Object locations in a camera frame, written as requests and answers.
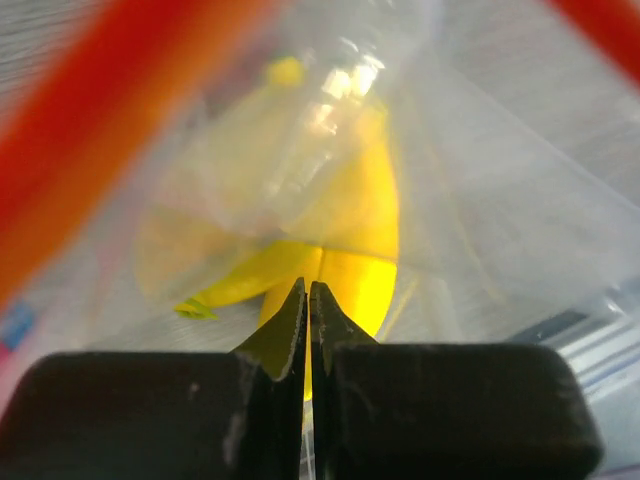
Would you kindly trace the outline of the yellow fake banana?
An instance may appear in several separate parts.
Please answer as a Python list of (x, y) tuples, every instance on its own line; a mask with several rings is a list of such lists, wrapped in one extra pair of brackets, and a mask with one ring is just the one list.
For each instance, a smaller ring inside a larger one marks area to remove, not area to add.
[(377, 334), (396, 286), (400, 200), (389, 112), (371, 76), (335, 68), (313, 92), (308, 67), (281, 57), (198, 121), (136, 234), (147, 300), (200, 321), (259, 301), (264, 325), (295, 281), (320, 281)]

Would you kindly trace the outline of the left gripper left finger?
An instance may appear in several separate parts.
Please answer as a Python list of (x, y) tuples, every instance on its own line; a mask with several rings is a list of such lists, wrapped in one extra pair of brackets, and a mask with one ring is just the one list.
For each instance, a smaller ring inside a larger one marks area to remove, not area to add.
[(1, 420), (5, 479), (295, 479), (306, 292), (228, 353), (42, 358)]

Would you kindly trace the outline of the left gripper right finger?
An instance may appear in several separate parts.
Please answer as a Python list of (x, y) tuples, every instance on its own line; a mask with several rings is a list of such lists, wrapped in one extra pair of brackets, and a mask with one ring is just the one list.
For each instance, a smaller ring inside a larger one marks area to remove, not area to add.
[(320, 479), (584, 479), (604, 445), (553, 349), (380, 344), (328, 285), (309, 296)]

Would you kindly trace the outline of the clear zip top bag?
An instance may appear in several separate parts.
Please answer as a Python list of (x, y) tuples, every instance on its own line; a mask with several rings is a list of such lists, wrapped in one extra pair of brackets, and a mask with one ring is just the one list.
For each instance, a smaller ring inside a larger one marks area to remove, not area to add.
[(298, 276), (387, 342), (639, 346), (639, 85), (564, 1), (100, 1), (1, 115), (1, 370), (227, 350)]

